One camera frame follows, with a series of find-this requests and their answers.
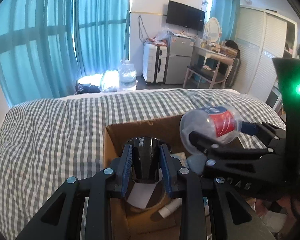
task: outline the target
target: wooden chair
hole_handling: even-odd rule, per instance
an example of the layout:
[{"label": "wooden chair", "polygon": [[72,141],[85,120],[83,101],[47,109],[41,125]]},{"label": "wooden chair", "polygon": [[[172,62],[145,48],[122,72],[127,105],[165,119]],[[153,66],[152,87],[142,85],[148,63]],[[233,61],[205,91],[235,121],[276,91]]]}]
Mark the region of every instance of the wooden chair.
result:
[{"label": "wooden chair", "polygon": [[[186,87],[186,82],[188,80],[188,76],[192,73],[194,73],[200,77],[197,88],[199,88],[201,79],[204,79],[210,83],[209,89],[213,88],[214,84],[219,84],[219,83],[222,83],[222,88],[224,88],[226,79],[228,78],[228,75],[231,71],[231,67],[234,63],[234,60],[232,58],[222,56],[219,54],[213,54],[213,55],[211,55],[210,58],[218,61],[215,72],[213,73],[210,70],[206,70],[206,69],[203,69],[202,67],[198,67],[198,66],[189,66],[187,69],[187,72],[186,72],[185,81],[183,83],[183,89]],[[225,75],[222,75],[221,73],[218,72],[220,62],[228,65]]]}]

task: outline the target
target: paper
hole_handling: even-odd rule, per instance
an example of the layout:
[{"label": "paper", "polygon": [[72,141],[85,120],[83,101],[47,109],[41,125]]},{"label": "paper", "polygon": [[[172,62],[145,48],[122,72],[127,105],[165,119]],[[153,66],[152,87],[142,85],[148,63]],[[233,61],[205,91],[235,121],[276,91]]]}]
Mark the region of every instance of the paper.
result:
[{"label": "paper", "polygon": [[180,162],[181,162],[181,165],[182,165],[183,167],[189,169],[189,165],[188,165],[188,162],[187,162],[187,158],[186,158],[186,155],[185,155],[184,152],[181,152],[181,153],[174,153],[174,154],[171,154],[170,156],[173,157],[173,158],[179,159]]},{"label": "paper", "polygon": [[162,171],[159,170],[159,180],[155,184],[135,183],[127,202],[137,208],[146,208],[155,186],[162,180]]}]

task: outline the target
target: shelf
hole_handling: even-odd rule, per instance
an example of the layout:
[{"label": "shelf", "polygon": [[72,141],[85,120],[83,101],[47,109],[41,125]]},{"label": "shelf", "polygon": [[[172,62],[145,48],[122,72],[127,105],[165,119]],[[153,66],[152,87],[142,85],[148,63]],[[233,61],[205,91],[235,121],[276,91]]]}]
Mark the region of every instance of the shelf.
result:
[{"label": "shelf", "polygon": [[292,54],[289,51],[287,51],[286,49],[284,49],[283,57],[285,57],[285,58],[292,58]]},{"label": "shelf", "polygon": [[274,85],[275,88],[279,90],[279,84],[278,84],[278,79],[275,80]]}]

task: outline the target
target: wall-mounted tv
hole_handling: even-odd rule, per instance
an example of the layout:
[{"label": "wall-mounted tv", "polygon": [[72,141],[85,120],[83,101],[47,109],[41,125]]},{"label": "wall-mounted tv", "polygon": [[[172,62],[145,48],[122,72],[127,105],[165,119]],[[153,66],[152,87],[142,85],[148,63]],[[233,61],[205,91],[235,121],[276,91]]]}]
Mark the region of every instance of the wall-mounted tv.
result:
[{"label": "wall-mounted tv", "polygon": [[169,1],[167,23],[202,31],[205,14],[191,6]]}]

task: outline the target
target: bottle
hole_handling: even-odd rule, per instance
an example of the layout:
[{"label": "bottle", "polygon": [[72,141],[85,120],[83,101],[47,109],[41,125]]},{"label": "bottle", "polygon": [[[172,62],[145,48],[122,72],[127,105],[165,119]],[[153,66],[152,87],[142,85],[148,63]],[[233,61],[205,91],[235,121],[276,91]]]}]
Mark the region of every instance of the bottle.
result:
[{"label": "bottle", "polygon": [[180,137],[185,149],[193,154],[202,154],[189,141],[189,134],[196,131],[226,144],[241,131],[241,116],[231,106],[216,106],[186,112],[180,121]]},{"label": "bottle", "polygon": [[137,71],[129,60],[122,60],[118,69],[120,90],[136,90]]}]

